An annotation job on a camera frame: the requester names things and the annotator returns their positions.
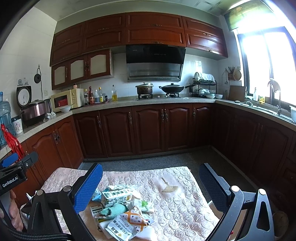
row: white bowl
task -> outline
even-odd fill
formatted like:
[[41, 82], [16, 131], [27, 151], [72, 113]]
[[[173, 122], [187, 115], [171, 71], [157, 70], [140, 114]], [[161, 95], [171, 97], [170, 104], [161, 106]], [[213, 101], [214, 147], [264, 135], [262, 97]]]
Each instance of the white bowl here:
[[209, 99], [214, 99], [215, 98], [215, 95], [205, 95], [207, 98]]
[[223, 95], [218, 95], [218, 94], [215, 94], [215, 98], [216, 99], [222, 99]]
[[289, 105], [291, 108], [291, 117], [294, 122], [296, 122], [296, 108], [294, 106]]
[[68, 105], [68, 106], [63, 106], [63, 107], [60, 107], [59, 110], [63, 113], [66, 113], [66, 112], [69, 112], [71, 109], [71, 106]]

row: cutting board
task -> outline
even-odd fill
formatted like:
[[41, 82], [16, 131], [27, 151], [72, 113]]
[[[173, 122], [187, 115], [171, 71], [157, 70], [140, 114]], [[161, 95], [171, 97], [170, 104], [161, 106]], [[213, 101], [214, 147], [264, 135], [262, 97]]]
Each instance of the cutting board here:
[[246, 86], [231, 85], [229, 89], [228, 100], [239, 100], [244, 102], [244, 96], [246, 93]]

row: water jug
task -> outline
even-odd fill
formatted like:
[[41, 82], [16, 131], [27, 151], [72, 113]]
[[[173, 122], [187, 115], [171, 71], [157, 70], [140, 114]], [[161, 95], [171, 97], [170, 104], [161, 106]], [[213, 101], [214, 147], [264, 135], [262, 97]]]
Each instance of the water jug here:
[[[8, 101], [3, 101], [3, 92], [0, 92], [0, 124], [4, 124], [6, 129], [15, 135], [10, 116], [10, 104]], [[6, 145], [3, 132], [0, 130], [0, 146]]]

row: human hand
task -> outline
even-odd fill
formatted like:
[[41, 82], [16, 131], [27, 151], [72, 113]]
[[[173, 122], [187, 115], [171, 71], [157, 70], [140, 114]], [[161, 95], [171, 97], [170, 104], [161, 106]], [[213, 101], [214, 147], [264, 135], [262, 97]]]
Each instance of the human hand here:
[[[9, 214], [12, 217], [11, 224], [16, 228], [17, 231], [22, 231], [24, 225], [20, 218], [20, 212], [17, 208], [17, 204], [15, 203], [16, 195], [13, 190], [10, 190], [10, 199], [11, 203], [9, 206]], [[0, 217], [4, 218], [4, 212], [0, 209]]]

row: teal towel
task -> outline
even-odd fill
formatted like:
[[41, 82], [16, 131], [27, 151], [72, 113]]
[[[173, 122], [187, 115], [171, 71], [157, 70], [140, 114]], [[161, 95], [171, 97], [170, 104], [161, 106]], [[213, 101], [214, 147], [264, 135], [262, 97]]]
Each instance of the teal towel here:
[[115, 203], [112, 207], [107, 207], [104, 208], [100, 214], [104, 217], [104, 219], [113, 219], [115, 218], [118, 214], [122, 214], [127, 212], [129, 209], [119, 203]]

